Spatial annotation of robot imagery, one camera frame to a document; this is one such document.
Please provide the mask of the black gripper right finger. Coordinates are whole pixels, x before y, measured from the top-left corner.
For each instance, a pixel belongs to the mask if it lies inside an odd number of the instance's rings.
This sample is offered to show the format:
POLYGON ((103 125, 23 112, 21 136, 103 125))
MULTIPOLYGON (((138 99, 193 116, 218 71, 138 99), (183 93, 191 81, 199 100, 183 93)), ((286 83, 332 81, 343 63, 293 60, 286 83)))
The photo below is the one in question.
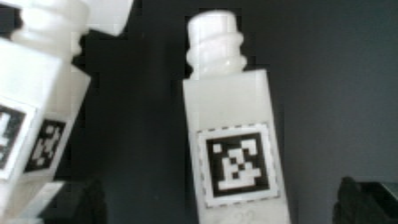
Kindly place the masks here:
POLYGON ((398 224, 398 182, 341 179, 332 224, 398 224))

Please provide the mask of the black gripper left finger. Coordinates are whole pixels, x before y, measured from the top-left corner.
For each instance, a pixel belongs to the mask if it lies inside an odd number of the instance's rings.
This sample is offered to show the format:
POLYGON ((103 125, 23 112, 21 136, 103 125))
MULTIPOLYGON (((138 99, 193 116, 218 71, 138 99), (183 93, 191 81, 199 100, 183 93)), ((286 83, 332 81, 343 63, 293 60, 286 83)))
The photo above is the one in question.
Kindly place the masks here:
POLYGON ((108 224, 101 181, 49 182, 7 224, 108 224))

